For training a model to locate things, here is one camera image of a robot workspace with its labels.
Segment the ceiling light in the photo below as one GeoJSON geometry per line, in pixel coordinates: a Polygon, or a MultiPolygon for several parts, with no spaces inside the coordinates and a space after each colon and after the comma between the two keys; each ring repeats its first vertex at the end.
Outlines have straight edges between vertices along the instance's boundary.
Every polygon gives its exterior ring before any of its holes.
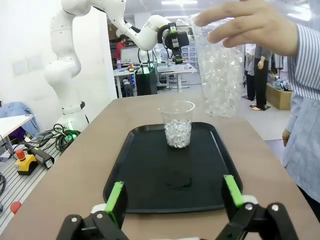
{"type": "Polygon", "coordinates": [[[174,1],[162,1],[162,5],[183,5],[183,4],[197,4],[197,0],[174,0],[174,1]]]}
{"type": "Polygon", "coordinates": [[[306,8],[306,9],[310,9],[310,5],[308,3],[302,4],[301,7],[306,8]]]}
{"type": "Polygon", "coordinates": [[[310,19],[311,19],[311,13],[310,12],[301,13],[301,14],[288,13],[288,16],[296,18],[296,19],[300,19],[300,20],[303,20],[303,21],[310,21],[310,19]]]}
{"type": "Polygon", "coordinates": [[[165,16],[165,19],[187,19],[188,16],[165,16]]]}

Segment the striped shirt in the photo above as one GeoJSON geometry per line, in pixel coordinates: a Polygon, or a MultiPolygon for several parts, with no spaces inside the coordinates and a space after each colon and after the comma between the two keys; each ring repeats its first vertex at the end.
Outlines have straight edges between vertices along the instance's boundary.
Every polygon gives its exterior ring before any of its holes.
{"type": "Polygon", "coordinates": [[[288,57],[293,92],[286,128],[291,135],[282,163],[295,183],[320,203],[320,4],[317,2],[309,1],[313,29],[297,25],[298,53],[288,57]]]}
{"type": "MultiPolygon", "coordinates": [[[[311,10],[309,26],[320,32],[320,4],[318,0],[309,0],[309,4],[311,10]]],[[[293,130],[303,99],[320,100],[320,36],[319,33],[299,25],[298,32],[298,57],[288,58],[289,79],[293,89],[291,116],[286,127],[289,132],[293,130]]]]}

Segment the red emergency stop button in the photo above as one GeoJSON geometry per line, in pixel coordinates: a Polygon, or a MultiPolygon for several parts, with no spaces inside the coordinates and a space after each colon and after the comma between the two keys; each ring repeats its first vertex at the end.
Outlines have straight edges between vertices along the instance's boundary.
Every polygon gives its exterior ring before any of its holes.
{"type": "Polygon", "coordinates": [[[26,159],[26,155],[25,155],[23,149],[18,149],[17,151],[15,151],[15,154],[16,154],[16,156],[18,157],[18,159],[19,159],[20,161],[23,161],[23,160],[26,159]]]}
{"type": "Polygon", "coordinates": [[[10,211],[11,212],[13,212],[13,214],[15,215],[17,212],[18,212],[18,210],[19,210],[19,208],[21,207],[21,202],[19,202],[19,201],[15,201],[15,202],[13,202],[12,204],[11,204],[11,206],[10,206],[10,211]]]}

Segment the red shirt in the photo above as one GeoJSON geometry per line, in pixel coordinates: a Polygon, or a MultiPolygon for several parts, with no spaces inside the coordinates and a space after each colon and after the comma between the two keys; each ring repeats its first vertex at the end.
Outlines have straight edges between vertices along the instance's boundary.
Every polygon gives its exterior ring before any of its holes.
{"type": "Polygon", "coordinates": [[[116,44],[115,55],[117,60],[121,60],[121,49],[125,48],[125,44],[121,41],[116,44]]]}

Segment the plastic cup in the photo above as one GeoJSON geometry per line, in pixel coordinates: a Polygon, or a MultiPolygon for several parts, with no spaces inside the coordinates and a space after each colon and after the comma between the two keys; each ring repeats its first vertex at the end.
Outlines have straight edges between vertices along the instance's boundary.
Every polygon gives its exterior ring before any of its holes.
{"type": "Polygon", "coordinates": [[[230,21],[229,18],[198,27],[196,16],[190,16],[189,22],[194,35],[205,112],[212,117],[234,116],[242,93],[244,51],[242,46],[226,48],[223,41],[208,42],[208,34],[230,21]]]}
{"type": "Polygon", "coordinates": [[[166,102],[159,108],[170,147],[182,149],[190,144],[194,109],[195,104],[190,101],[166,102]]]}

